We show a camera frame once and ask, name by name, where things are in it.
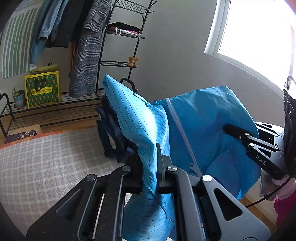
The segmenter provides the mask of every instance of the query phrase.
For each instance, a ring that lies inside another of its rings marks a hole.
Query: brown teddy bear figurine
[[[137,62],[139,61],[138,58],[129,57],[128,59],[129,59],[129,61],[128,61],[129,67],[136,67],[137,66]]]

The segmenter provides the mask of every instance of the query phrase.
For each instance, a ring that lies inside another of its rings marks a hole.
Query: screw
[[[171,171],[171,172],[175,172],[177,171],[177,167],[176,166],[168,166],[168,170]]]
[[[213,180],[213,178],[210,175],[204,175],[204,176],[202,176],[202,179],[205,182],[210,182],[211,180]]]
[[[96,175],[95,174],[89,174],[86,176],[86,179],[89,181],[89,182],[92,182],[96,179]]]
[[[129,172],[131,170],[131,167],[130,166],[123,166],[121,168],[124,172]]]

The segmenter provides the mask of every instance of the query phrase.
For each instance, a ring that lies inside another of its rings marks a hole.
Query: white zipper
[[[174,109],[174,107],[173,107],[170,99],[169,98],[166,98],[165,101],[166,101],[166,103],[168,105],[168,109],[170,110],[170,113],[171,113],[171,115],[172,115],[172,117],[173,117],[173,119],[174,119],[174,121],[176,123],[176,126],[178,127],[178,129],[179,129],[179,131],[181,133],[181,136],[183,137],[183,140],[185,142],[185,145],[187,147],[187,150],[189,151],[189,154],[190,154],[191,159],[193,161],[193,163],[189,163],[188,167],[192,171],[194,171],[197,174],[198,177],[201,177],[202,176],[202,172],[200,171],[200,169],[198,167],[198,164],[196,162],[196,159],[195,159],[193,150],[192,150],[191,145],[189,143],[189,140],[188,140],[188,138],[187,138],[187,136],[185,134],[185,131],[184,131],[183,127],[182,127],[181,121],[180,121],[180,119],[179,119],[179,117],[178,117],[178,115],[177,115],[177,113],[176,113],[176,111],[175,111],[175,109]]]

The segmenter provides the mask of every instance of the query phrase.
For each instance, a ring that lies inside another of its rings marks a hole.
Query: black cable
[[[247,205],[246,208],[249,208],[251,206],[254,206],[264,200],[267,200],[268,198],[270,198],[272,195],[274,195],[278,190],[280,190],[283,186],[285,186],[290,180],[291,180],[292,177],[289,177],[282,185],[280,185],[277,189],[275,189],[274,191],[272,191],[270,194],[265,194],[263,196],[263,198],[261,198],[260,200],[254,202],[254,203],[251,203],[250,205]]]

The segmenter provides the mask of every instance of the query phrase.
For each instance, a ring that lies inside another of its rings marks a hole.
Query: blue plant pot
[[[13,97],[13,100],[15,102],[15,108],[21,108],[25,105],[25,91],[19,90],[19,96]]]

